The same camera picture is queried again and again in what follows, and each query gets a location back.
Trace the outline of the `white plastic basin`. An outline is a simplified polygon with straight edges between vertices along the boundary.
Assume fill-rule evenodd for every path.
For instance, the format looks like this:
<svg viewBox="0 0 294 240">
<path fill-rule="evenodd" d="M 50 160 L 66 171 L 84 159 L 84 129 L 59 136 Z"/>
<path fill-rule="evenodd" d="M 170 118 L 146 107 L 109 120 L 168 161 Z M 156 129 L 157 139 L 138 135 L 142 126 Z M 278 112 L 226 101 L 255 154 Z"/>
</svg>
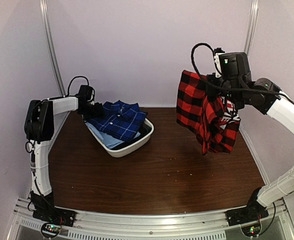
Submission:
<svg viewBox="0 0 294 240">
<path fill-rule="evenodd" d="M 89 129 L 89 131 L 91 132 L 91 134 L 95 137 L 95 139 L 98 141 L 98 143 L 104 148 L 104 150 L 111 155 L 114 158 L 121 158 L 124 157 L 136 150 L 138 150 L 140 147 L 142 147 L 143 145 L 145 145 L 152 133 L 154 132 L 154 125 L 146 118 L 144 121 L 144 124 L 147 125 L 150 128 L 150 131 L 143 136 L 141 139 L 137 140 L 136 142 L 134 142 L 133 144 L 130 144 L 124 148 L 118 149 L 118 150 L 111 150 L 109 149 L 101 140 L 100 138 L 92 131 L 92 129 L 90 129 L 90 127 L 87 127 Z"/>
</svg>

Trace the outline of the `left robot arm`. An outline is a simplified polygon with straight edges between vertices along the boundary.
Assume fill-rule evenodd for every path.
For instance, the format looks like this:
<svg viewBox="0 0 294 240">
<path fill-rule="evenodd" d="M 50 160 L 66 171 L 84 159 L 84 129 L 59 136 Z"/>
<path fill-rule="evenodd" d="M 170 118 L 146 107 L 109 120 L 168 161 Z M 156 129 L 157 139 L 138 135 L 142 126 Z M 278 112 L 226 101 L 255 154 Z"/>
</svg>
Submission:
<svg viewBox="0 0 294 240">
<path fill-rule="evenodd" d="M 26 150 L 30 153 L 33 200 L 50 201 L 52 188 L 49 180 L 48 154 L 55 132 L 54 117 L 73 111 L 82 115 L 84 120 L 101 117 L 104 114 L 101 103 L 79 95 L 32 100 L 29 104 L 24 131 L 27 138 Z"/>
</svg>

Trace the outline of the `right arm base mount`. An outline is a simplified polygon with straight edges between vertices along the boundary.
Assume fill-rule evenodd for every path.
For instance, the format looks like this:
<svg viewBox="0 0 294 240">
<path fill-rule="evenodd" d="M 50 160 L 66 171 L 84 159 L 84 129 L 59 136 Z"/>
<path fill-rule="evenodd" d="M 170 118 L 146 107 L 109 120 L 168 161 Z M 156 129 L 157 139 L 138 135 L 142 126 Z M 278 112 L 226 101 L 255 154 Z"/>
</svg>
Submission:
<svg viewBox="0 0 294 240">
<path fill-rule="evenodd" d="M 253 191 L 245 207 L 226 211 L 229 226 L 258 221 L 269 216 L 266 207 L 257 202 L 260 189 L 261 187 Z"/>
</svg>

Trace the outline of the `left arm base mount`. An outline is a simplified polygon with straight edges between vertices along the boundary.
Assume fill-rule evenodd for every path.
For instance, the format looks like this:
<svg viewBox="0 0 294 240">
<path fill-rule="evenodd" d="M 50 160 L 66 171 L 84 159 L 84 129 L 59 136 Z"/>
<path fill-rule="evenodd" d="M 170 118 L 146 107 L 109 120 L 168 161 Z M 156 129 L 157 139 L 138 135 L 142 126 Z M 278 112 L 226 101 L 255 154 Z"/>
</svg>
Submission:
<svg viewBox="0 0 294 240">
<path fill-rule="evenodd" d="M 33 218 L 55 225 L 72 227 L 76 212 L 73 210 L 62 209 L 54 206 L 54 195 L 50 193 L 46 196 L 31 191 L 30 200 L 34 206 Z"/>
</svg>

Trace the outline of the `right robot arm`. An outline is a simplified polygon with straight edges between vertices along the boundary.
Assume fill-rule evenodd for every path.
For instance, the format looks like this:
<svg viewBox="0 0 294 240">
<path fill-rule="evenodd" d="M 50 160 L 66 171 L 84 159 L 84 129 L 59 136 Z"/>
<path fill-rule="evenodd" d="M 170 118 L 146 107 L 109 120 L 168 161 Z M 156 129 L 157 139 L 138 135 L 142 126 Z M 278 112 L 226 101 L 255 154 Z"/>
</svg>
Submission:
<svg viewBox="0 0 294 240">
<path fill-rule="evenodd" d="M 208 76 L 207 85 L 214 94 L 230 99 L 236 111 L 250 105 L 277 121 L 267 131 L 271 137 L 276 139 L 285 137 L 276 132 L 279 126 L 283 126 L 288 133 L 294 135 L 294 102 L 269 79 L 260 78 L 252 81 L 250 73 L 231 77 L 215 73 Z M 254 190 L 247 206 L 243 209 L 243 217 L 248 221 L 253 221 L 262 213 L 262 209 L 294 192 L 294 165 L 276 180 L 269 181 L 254 147 L 249 145 L 249 149 L 266 183 L 263 187 Z"/>
</svg>

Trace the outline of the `red black plaid shirt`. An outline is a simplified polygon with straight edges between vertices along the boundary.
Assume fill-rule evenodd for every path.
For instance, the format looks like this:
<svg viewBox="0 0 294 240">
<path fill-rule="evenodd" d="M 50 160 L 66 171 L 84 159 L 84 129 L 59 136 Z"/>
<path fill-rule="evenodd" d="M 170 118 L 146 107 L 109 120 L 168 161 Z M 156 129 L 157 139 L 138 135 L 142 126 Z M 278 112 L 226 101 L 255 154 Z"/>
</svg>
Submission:
<svg viewBox="0 0 294 240">
<path fill-rule="evenodd" d="M 206 76 L 182 71 L 177 94 L 176 122 L 190 130 L 202 154 L 231 153 L 241 119 L 227 98 L 206 93 Z"/>
</svg>

